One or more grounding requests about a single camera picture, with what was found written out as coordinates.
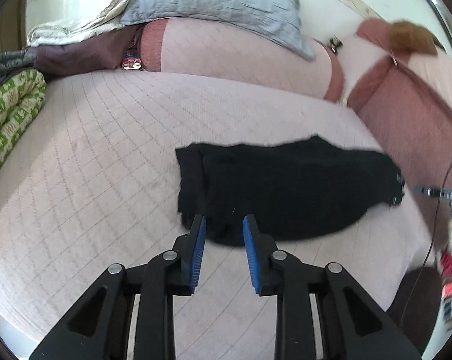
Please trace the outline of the black pants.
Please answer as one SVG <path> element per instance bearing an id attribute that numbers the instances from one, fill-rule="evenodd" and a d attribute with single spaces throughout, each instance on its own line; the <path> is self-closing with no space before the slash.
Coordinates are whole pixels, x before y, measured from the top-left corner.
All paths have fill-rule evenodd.
<path id="1" fill-rule="evenodd" d="M 242 246 L 244 217 L 261 233 L 291 242 L 340 232 L 372 207 L 398 206 L 400 167 L 374 150 L 346 150 L 318 135 L 282 145 L 194 143 L 175 150 L 178 211 L 185 228 L 206 220 L 207 238 Z"/>

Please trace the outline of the pink quilted bedspread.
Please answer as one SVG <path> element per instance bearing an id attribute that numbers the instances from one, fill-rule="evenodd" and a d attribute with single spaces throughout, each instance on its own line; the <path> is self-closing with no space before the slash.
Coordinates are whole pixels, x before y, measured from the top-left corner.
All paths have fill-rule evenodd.
<path id="1" fill-rule="evenodd" d="M 39 342 L 110 264 L 172 247 L 176 147 L 312 134 L 381 150 L 350 109 L 274 88 L 120 70 L 52 82 L 0 169 L 0 314 Z M 305 263 L 339 262 L 386 310 L 430 236 L 407 191 L 345 231 L 280 245 Z M 273 358 L 275 299 L 255 296 L 244 250 L 207 243 L 198 289 L 175 300 L 175 335 L 178 359 Z"/>

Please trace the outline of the pink red sofa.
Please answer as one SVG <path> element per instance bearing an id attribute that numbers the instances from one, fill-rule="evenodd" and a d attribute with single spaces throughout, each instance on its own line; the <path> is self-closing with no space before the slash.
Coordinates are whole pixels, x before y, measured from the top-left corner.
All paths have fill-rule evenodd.
<path id="1" fill-rule="evenodd" d="M 364 20 L 344 41 L 342 99 L 401 168 L 410 189 L 452 189 L 452 56 L 391 50 L 392 24 Z"/>

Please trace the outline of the brown cloth on sofa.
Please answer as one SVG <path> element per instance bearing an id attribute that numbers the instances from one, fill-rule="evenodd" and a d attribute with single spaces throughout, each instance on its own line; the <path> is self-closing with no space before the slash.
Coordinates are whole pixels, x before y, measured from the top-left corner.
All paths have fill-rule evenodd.
<path id="1" fill-rule="evenodd" d="M 392 52 L 409 52 L 423 55 L 437 55 L 445 47 L 427 28 L 410 21 L 398 21 L 391 24 L 387 50 Z"/>

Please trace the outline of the green white patterned blanket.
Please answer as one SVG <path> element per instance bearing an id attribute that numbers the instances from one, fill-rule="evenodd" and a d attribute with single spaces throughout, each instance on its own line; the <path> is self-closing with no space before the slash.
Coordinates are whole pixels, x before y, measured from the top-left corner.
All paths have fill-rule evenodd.
<path id="1" fill-rule="evenodd" d="M 45 97 L 45 78 L 33 68 L 0 85 L 0 168 L 41 111 Z"/>

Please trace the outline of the small black gold object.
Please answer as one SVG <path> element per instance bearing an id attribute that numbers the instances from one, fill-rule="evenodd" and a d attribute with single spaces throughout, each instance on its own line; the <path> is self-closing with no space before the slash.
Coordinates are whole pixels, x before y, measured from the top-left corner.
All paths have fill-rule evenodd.
<path id="1" fill-rule="evenodd" d="M 343 47 L 343 43 L 338 37 L 333 36 L 333 37 L 329 38 L 327 47 L 332 51 L 332 53 L 334 53 L 336 55 L 338 53 L 338 50 L 341 47 Z"/>

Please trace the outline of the red patterned small item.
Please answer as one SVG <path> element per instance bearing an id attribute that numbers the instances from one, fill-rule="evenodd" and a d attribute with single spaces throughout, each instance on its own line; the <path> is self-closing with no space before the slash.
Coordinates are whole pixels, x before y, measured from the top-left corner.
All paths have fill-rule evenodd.
<path id="1" fill-rule="evenodd" d="M 122 68 L 126 71 L 136 71 L 142 69 L 142 62 L 136 49 L 128 49 L 123 54 Z"/>

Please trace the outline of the dark maroon cloth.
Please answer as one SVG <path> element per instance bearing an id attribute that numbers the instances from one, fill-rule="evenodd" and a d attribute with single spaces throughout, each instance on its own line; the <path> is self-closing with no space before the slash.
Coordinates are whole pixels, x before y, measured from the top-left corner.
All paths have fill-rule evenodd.
<path id="1" fill-rule="evenodd" d="M 35 57 L 33 67 L 49 77 L 68 77 L 98 70 L 114 70 L 124 53 L 135 47 L 141 26 L 129 26 L 64 46 L 41 45 L 26 49 Z"/>

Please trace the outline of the dark grey blanket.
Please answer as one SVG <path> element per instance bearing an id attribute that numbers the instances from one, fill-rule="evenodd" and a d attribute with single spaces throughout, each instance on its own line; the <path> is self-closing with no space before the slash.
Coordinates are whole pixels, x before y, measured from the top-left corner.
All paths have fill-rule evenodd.
<path id="1" fill-rule="evenodd" d="M 36 55 L 26 50 L 7 51 L 0 54 L 0 86 L 11 77 L 33 67 Z"/>

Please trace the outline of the pink bolster pillow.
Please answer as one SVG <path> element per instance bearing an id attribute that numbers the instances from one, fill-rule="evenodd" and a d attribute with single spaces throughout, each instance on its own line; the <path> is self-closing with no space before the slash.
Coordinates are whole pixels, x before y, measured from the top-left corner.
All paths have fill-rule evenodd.
<path id="1" fill-rule="evenodd" d="M 159 19 L 144 26 L 139 43 L 149 72 L 173 72 L 235 80 L 337 102 L 344 73 L 338 58 L 310 41 L 307 61 L 250 31 L 217 21 Z"/>

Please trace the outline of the beige folded cloth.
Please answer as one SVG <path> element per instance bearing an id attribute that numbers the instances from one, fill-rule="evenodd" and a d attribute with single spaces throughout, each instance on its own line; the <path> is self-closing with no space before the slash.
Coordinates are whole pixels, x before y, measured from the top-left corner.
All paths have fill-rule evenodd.
<path id="1" fill-rule="evenodd" d="M 39 24 L 28 33 L 26 46 L 65 46 L 122 29 L 120 17 L 128 4 L 129 0 L 111 0 L 95 16 Z"/>

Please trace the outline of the grey quilted pillow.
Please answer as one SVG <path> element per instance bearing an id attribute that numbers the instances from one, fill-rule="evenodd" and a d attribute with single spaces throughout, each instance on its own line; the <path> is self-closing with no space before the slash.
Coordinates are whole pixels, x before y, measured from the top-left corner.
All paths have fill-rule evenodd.
<path id="1" fill-rule="evenodd" d="M 311 61 L 315 51 L 301 33 L 299 9 L 299 0 L 129 0 L 120 24 L 147 24 L 177 17 L 220 21 L 255 33 Z"/>

